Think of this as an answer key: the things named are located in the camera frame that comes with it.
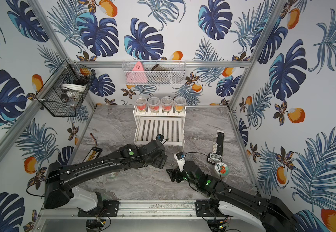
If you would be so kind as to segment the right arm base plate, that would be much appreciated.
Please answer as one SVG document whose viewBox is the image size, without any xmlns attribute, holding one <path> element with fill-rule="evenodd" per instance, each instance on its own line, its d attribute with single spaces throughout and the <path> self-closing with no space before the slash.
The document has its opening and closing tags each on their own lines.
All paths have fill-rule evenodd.
<svg viewBox="0 0 336 232">
<path fill-rule="evenodd" d="M 220 201 L 215 199 L 207 199 L 207 200 L 196 200 L 195 201 L 195 210 L 197 217 L 232 217 L 229 214 L 223 214 L 220 209 Z"/>
</svg>

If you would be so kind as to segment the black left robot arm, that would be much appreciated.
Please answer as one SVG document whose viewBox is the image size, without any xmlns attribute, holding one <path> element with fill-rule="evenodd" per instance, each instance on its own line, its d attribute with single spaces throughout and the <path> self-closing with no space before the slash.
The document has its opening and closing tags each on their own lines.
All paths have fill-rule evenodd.
<svg viewBox="0 0 336 232">
<path fill-rule="evenodd" d="M 127 144 L 106 156 L 78 164 L 50 164 L 45 180 L 44 208 L 56 209 L 72 203 L 76 208 L 89 212 L 101 207 L 100 194 L 85 191 L 78 186 L 119 171 L 150 165 L 162 169 L 167 160 L 165 142 L 165 139 L 154 139 L 140 147 Z"/>
</svg>

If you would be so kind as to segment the clear seed container orange label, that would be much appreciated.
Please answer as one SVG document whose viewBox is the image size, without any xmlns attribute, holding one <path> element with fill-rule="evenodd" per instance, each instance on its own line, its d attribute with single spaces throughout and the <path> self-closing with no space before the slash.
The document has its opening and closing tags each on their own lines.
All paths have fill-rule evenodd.
<svg viewBox="0 0 336 232">
<path fill-rule="evenodd" d="M 180 113 L 182 111 L 184 111 L 186 106 L 186 99 L 184 97 L 175 97 L 174 98 L 174 108 L 175 111 Z"/>
</svg>

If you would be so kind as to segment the clear seed container red label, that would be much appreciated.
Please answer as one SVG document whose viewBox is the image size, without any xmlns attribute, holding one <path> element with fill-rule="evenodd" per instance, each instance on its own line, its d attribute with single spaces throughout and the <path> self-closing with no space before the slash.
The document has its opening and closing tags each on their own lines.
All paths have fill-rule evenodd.
<svg viewBox="0 0 336 232">
<path fill-rule="evenodd" d="M 169 96 L 165 96 L 161 99 L 161 107 L 163 112 L 170 112 L 173 106 L 173 99 Z"/>
</svg>

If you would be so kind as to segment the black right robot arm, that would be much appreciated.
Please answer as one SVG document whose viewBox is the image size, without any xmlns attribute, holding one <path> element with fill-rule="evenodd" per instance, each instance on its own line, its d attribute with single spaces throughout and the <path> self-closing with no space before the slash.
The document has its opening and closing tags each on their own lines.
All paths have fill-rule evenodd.
<svg viewBox="0 0 336 232">
<path fill-rule="evenodd" d="M 166 171 L 172 182 L 187 181 L 196 191 L 214 200 L 223 215 L 231 215 L 227 209 L 240 209 L 240 212 L 245 212 L 241 218 L 267 232 L 301 231 L 297 218 L 277 197 L 267 199 L 236 189 L 215 176 L 205 174 L 193 161 L 187 161 L 182 169 L 177 167 Z"/>
</svg>

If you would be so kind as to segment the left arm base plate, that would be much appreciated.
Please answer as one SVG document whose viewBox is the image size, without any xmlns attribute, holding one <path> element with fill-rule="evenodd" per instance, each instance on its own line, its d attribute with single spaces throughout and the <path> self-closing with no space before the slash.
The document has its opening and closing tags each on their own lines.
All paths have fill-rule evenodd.
<svg viewBox="0 0 336 232">
<path fill-rule="evenodd" d="M 120 202 L 117 200 L 103 200 L 101 193 L 95 192 L 97 197 L 96 208 L 85 212 L 82 209 L 78 211 L 78 217 L 117 217 Z"/>
</svg>

